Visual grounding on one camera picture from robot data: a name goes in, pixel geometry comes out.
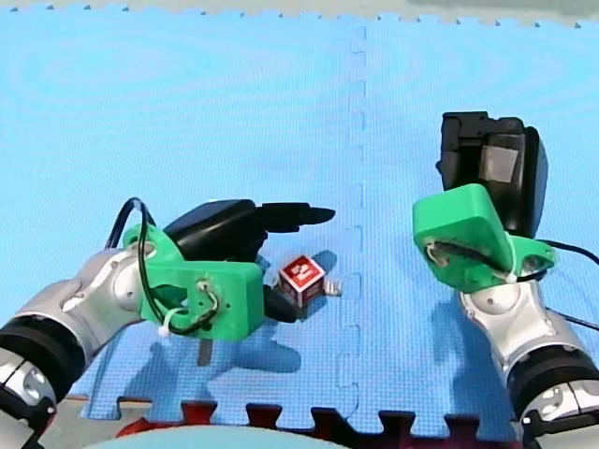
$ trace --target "light blue floor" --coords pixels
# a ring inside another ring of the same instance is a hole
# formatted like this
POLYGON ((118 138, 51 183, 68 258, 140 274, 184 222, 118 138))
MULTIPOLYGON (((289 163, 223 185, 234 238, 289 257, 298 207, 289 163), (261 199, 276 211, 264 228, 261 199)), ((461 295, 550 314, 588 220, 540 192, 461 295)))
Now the light blue floor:
MULTIPOLYGON (((239 345, 127 330, 76 385, 87 415, 119 397, 177 420, 185 400, 216 400, 215 420, 249 402, 309 427, 330 407, 358 430, 382 410, 414 412, 413 432, 444 416, 481 417, 482 439, 511 439, 487 344, 412 246, 411 206, 441 190, 441 115, 488 110, 536 126, 551 166, 540 237, 599 251, 599 33, 118 9, 0 14, 0 283, 6 320, 41 286, 72 275, 103 244, 121 203, 141 196, 160 225, 208 198, 308 200, 333 222, 271 239, 274 268, 327 251, 345 295, 302 324, 268 324, 239 345)), ((551 307, 599 321, 597 268, 565 254, 544 281, 551 307)), ((599 355, 596 336, 581 338, 599 355)))

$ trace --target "blue foam mat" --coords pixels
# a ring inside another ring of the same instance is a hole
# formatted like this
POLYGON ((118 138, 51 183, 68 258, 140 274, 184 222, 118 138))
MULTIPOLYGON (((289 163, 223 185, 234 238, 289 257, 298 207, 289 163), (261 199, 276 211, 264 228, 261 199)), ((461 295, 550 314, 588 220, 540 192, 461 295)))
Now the blue foam mat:
MULTIPOLYGON (((299 253, 324 257, 347 297, 359 293, 344 22, 120 9, 0 17, 3 321, 74 275, 133 195, 159 225, 210 198, 334 208, 333 222, 273 236, 261 255, 274 271, 299 253)), ((71 393, 88 395, 85 413, 100 419, 117 417, 121 397, 150 399, 158 421, 180 420, 185 400, 216 401, 215 420, 228 424, 247 421, 247 403, 280 404, 284 427, 312 426, 315 404, 349 416, 358 391, 338 376, 339 356, 357 355, 356 333, 340 300, 320 298, 310 314, 216 343, 206 369, 196 341, 135 326, 71 393)))
MULTIPOLYGON (((182 401, 215 400, 215 421, 238 424, 257 402, 283 407, 280 427, 331 407, 373 432, 389 410, 443 436, 445 415, 468 414, 480 438, 512 439, 486 342, 412 247, 411 206, 441 188, 443 112, 517 115, 548 148, 540 235, 598 251, 597 27, 121 10, 0 14, 0 318, 75 272, 130 195, 161 225, 211 197, 334 207, 335 221, 271 239, 263 256, 276 268, 333 254, 346 293, 303 324, 218 343, 206 369, 196 342, 132 327, 75 386, 91 397, 87 416, 144 397, 150 419, 172 421, 182 401)), ((544 282, 548 305, 599 321, 594 269, 564 254, 544 282)), ((597 357, 593 334, 577 331, 597 357)))
MULTIPOLYGON (((441 189, 434 163, 444 112, 488 110, 537 127, 550 164, 539 237, 599 251, 599 59, 592 50, 599 36, 462 23, 381 20, 367 30, 360 403, 350 418, 358 430, 382 430, 381 410, 406 410, 416 415, 417 435, 446 435, 444 415, 465 414, 480 418, 481 439, 514 438, 485 339, 411 239, 413 202, 441 189)), ((563 254, 543 282, 548 305, 599 320, 596 270, 584 257, 563 254)), ((597 360, 596 334, 577 331, 597 360)))

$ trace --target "silver robot arm segment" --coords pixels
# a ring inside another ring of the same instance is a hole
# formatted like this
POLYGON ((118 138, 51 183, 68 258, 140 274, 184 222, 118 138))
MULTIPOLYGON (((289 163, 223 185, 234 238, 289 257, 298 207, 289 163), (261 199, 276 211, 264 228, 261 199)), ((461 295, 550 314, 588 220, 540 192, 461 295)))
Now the silver robot arm segment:
POLYGON ((599 447, 599 370, 538 282, 460 293, 460 303, 489 340, 526 447, 599 447))
POLYGON ((137 245, 98 253, 0 329, 1 449, 39 447, 73 383, 122 329, 141 321, 138 266, 137 245))

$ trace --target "red cube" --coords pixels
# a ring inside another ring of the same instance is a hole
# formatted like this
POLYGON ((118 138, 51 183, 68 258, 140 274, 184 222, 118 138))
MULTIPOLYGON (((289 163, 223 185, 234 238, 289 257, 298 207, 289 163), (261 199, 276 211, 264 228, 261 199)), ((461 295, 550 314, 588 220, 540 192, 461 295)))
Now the red cube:
POLYGON ((279 283, 300 307, 311 299, 324 295, 325 270, 306 255, 301 255, 279 270, 279 283))

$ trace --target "black cable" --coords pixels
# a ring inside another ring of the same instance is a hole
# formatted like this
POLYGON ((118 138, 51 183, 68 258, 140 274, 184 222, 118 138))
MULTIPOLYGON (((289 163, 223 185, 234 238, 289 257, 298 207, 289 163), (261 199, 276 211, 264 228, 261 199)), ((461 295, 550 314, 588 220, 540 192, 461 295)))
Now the black cable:
POLYGON ((549 246, 552 246, 553 248, 557 248, 558 250, 566 250, 566 251, 571 251, 572 253, 578 253, 581 255, 584 255, 586 257, 589 257, 595 264, 599 265, 599 257, 593 253, 591 253, 589 250, 585 250, 584 248, 580 248, 578 246, 574 246, 574 245, 568 245, 566 243, 561 243, 558 241, 554 241, 554 240, 539 240, 542 241, 543 243, 546 243, 549 246))
MULTIPOLYGON (((495 262, 491 257, 488 257, 487 255, 484 255, 477 250, 466 248, 456 243, 451 243, 448 241, 435 241, 434 248, 439 248, 441 251, 445 251, 446 253, 452 253, 455 255, 461 255, 462 257, 468 257, 482 264, 485 264, 486 266, 495 271, 499 271, 501 273, 505 272, 505 269, 501 267, 497 262, 495 262)), ((543 279, 543 277, 545 277, 546 274, 547 270, 542 269, 533 274, 517 277, 517 282, 540 281, 541 279, 543 279)))
MULTIPOLYGON (((572 253, 578 253, 578 254, 584 255, 584 256, 588 257, 589 259, 591 259, 595 264, 599 265, 599 257, 597 257, 596 254, 591 253, 589 250, 585 250, 584 248, 580 248, 578 246, 561 243, 561 242, 555 241, 555 240, 544 240, 543 239, 543 240, 539 240, 539 241, 542 241, 542 242, 546 243, 547 245, 552 246, 553 248, 557 248, 558 250, 565 250, 565 251, 570 251, 572 253)), ((561 317, 563 317, 563 319, 565 319, 566 321, 569 321, 570 323, 573 323, 573 324, 579 325, 579 326, 584 326, 584 327, 587 327, 589 329, 599 332, 598 325, 595 325, 588 321, 581 320, 574 316, 566 315, 565 313, 561 313, 560 311, 554 311, 554 312, 557 313, 558 315, 560 315, 561 317)))
POLYGON ((457 245, 456 243, 451 243, 448 241, 435 241, 434 249, 437 248, 439 248, 441 251, 445 251, 446 253, 453 253, 455 255, 461 255, 462 257, 477 260, 478 262, 487 265, 495 271, 504 271, 504 269, 492 258, 482 254, 477 250, 466 248, 464 246, 457 245))
POLYGON ((569 321, 570 323, 573 323, 573 324, 579 325, 579 326, 588 327, 589 329, 596 330, 597 332, 599 332, 598 325, 594 325, 593 323, 589 323, 588 321, 581 320, 580 318, 576 318, 574 316, 566 315, 565 313, 561 313, 560 311, 554 311, 553 309, 550 309, 549 307, 547 307, 547 309, 548 309, 548 311, 553 311, 554 313, 557 313, 564 320, 569 321))
MULTIPOLYGON (((589 250, 585 250, 584 248, 580 248, 578 246, 568 245, 566 243, 561 243, 559 241, 554 241, 554 240, 542 239, 539 241, 542 241, 543 243, 546 243, 547 245, 552 246, 553 248, 557 248, 559 250, 565 250, 565 251, 570 251, 573 253, 578 253, 578 254, 584 255, 584 256, 590 258, 595 264, 599 265, 599 257, 597 255, 591 253, 589 250)), ((497 264, 494 260, 492 260, 490 257, 487 257, 484 254, 482 254, 476 250, 464 248, 455 243, 441 242, 441 241, 435 241, 434 246, 441 249, 442 251, 446 251, 448 253, 453 253, 453 254, 461 255, 463 257, 469 257, 471 259, 477 260, 478 262, 481 262, 497 271, 504 271, 501 267, 499 267, 499 264, 497 264)), ((545 268, 540 271, 537 271, 536 273, 529 274, 527 276, 520 276, 520 277, 518 277, 518 282, 540 281, 541 279, 543 279, 545 277, 547 272, 548 271, 545 268)), ((580 318, 576 318, 574 316, 570 316, 565 313, 561 313, 560 311, 554 311, 553 309, 550 309, 549 307, 547 307, 547 309, 549 311, 553 311, 554 313, 557 313, 564 320, 569 321, 570 323, 573 323, 573 324, 579 325, 579 326, 584 326, 584 327, 587 327, 589 329, 599 332, 599 325, 595 325, 588 321, 581 320, 580 318)))
MULTIPOLYGON (((119 211, 117 218, 114 222, 112 230, 110 231, 109 238, 107 240, 105 248, 116 248, 119 245, 119 241, 121 240, 121 236, 123 234, 124 226, 131 214, 133 209, 137 209, 141 212, 141 227, 139 230, 138 237, 138 264, 139 264, 139 277, 141 280, 141 288, 143 290, 144 296, 148 299, 148 304, 152 309, 153 314, 156 318, 163 322, 165 321, 165 314, 162 313, 158 305, 156 304, 156 299, 153 297, 152 290, 150 288, 150 283, 148 281, 148 272, 146 270, 145 263, 145 244, 146 239, 148 237, 148 225, 155 225, 155 221, 148 211, 146 205, 137 197, 129 198, 119 211)), ((202 314, 193 324, 188 327, 178 328, 175 327, 172 323, 168 323, 168 330, 170 330, 173 334, 177 335, 189 335, 193 332, 196 332, 202 328, 205 328, 210 320, 214 317, 216 311, 209 310, 208 312, 202 314)))
POLYGON ((121 240, 121 236, 123 235, 124 226, 129 219, 129 215, 133 209, 137 209, 141 212, 141 221, 143 225, 143 215, 145 210, 145 221, 150 225, 155 225, 155 222, 152 218, 152 215, 148 212, 145 204, 139 198, 132 197, 125 201, 119 214, 114 221, 114 225, 112 226, 112 230, 110 231, 109 239, 106 242, 105 249, 116 248, 119 246, 119 241, 121 240))

